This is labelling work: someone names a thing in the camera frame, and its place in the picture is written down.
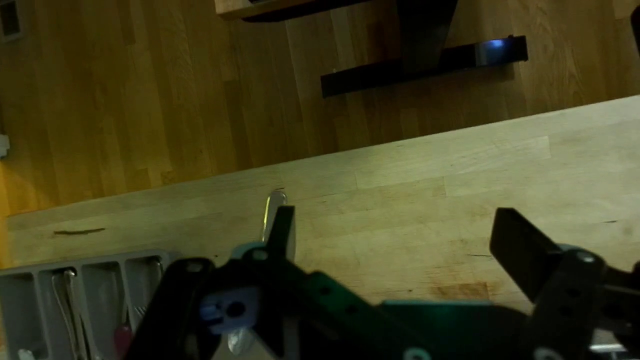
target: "wooden floor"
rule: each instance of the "wooden floor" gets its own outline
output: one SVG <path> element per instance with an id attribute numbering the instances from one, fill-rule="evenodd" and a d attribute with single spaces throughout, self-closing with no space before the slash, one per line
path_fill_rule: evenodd
<path id="1" fill-rule="evenodd" d="M 630 0 L 464 0 L 449 43 L 526 33 L 530 61 L 327 99 L 318 75 L 395 53 L 390 0 L 283 23 L 211 0 L 18 2 L 2 217 L 640 91 Z"/>

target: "blue light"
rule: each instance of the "blue light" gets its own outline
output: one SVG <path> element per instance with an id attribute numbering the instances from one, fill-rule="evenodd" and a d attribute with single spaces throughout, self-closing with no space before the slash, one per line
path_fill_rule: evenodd
<path id="1" fill-rule="evenodd" d="M 503 39 L 502 37 L 487 39 L 486 43 L 487 43 L 487 47 L 503 47 Z"/>

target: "black machine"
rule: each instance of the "black machine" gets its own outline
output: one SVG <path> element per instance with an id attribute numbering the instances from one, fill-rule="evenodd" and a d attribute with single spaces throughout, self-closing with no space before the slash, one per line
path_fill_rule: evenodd
<path id="1" fill-rule="evenodd" d="M 515 210 L 500 208 L 490 249 L 531 313 L 494 304 L 383 302 L 371 305 L 321 272 L 290 261 L 293 208 L 279 205 L 263 245 L 216 268 L 174 261 L 127 349 L 127 360 L 210 360 L 222 336 L 250 327 L 277 357 L 580 360 L 595 327 L 640 356 L 640 261 L 606 266 L 557 245 Z"/>

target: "wood grain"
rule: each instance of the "wood grain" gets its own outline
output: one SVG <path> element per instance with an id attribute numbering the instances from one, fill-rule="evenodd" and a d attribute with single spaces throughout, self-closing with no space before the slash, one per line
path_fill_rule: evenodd
<path id="1" fill-rule="evenodd" d="M 2 216 L 640 90 L 630 5 L 602 0 L 460 2 L 449 43 L 526 33 L 530 61 L 325 99 L 321 74 L 398 53 L 390 0 L 281 23 L 210 0 L 18 5 L 24 37 L 0 43 Z"/>
<path id="2" fill-rule="evenodd" d="M 640 259 L 640 95 L 244 169 L 9 219 L 15 266 L 167 248 L 222 263 L 259 231 L 263 196 L 295 204 L 295 261 L 369 302 L 527 302 L 487 251 L 498 205 L 630 270 Z M 67 228 L 101 228 L 53 235 Z"/>

